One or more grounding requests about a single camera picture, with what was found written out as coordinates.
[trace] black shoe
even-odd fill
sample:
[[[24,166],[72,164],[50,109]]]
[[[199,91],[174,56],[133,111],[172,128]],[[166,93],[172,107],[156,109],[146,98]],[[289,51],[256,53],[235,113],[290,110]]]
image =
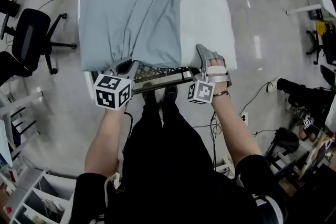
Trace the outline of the black shoe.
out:
[[[175,103],[177,98],[177,86],[169,86],[168,88],[164,89],[164,97],[163,102],[173,102]]]
[[[336,78],[336,73],[334,73],[333,71],[331,71],[329,68],[320,65],[320,70],[322,73],[323,78],[325,79],[325,81],[330,85],[335,87],[335,78]]]
[[[146,88],[149,88],[149,87],[152,87],[152,86],[153,86],[152,83],[147,82],[142,86],[142,88],[146,89]],[[155,102],[156,103],[155,91],[154,90],[143,92],[142,97],[143,97],[143,100],[145,101],[145,103],[148,103],[148,102]]]

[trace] light blue fabric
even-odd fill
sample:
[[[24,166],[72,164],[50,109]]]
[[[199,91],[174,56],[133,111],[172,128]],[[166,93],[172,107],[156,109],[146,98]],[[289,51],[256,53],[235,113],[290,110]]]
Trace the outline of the light blue fabric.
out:
[[[106,70],[132,56],[156,67],[179,67],[181,0],[80,0],[83,71]]]

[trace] hand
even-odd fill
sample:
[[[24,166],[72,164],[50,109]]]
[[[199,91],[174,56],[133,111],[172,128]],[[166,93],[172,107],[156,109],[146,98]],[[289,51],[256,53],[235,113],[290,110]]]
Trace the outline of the hand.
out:
[[[225,60],[224,59],[211,59],[211,60],[208,60],[208,67],[212,67],[212,66],[226,66],[225,65]],[[225,74],[217,74],[217,75],[209,75],[209,76],[223,76]],[[214,94],[218,94],[222,91],[226,91],[226,88],[227,88],[227,81],[224,81],[224,82],[218,82],[216,83],[216,86],[215,86],[215,90],[214,90]]]

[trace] white sneaker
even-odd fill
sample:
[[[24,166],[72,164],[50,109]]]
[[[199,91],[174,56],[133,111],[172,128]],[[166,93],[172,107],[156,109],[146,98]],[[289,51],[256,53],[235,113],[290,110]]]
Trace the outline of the white sneaker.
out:
[[[288,102],[288,98],[285,99],[285,109],[289,111],[292,108],[292,105]]]
[[[278,89],[277,84],[278,84],[278,80],[279,79],[281,79],[281,77],[276,77],[275,79],[273,79],[272,81],[270,81],[267,84],[266,91],[267,92],[275,92]]]

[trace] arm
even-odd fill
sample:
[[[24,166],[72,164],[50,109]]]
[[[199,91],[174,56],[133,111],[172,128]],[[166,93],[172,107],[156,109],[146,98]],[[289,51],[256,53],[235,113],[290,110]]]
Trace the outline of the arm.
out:
[[[220,59],[212,59],[208,62],[209,64],[211,66],[224,65],[224,62]],[[225,91],[226,86],[227,82],[216,83],[214,94]],[[225,94],[214,97],[212,106],[222,126],[224,140],[234,165],[237,166],[239,161],[249,155],[261,155],[255,139],[236,114],[229,97]]]
[[[121,118],[125,108],[106,110],[85,158],[85,173],[109,177],[117,171]]]

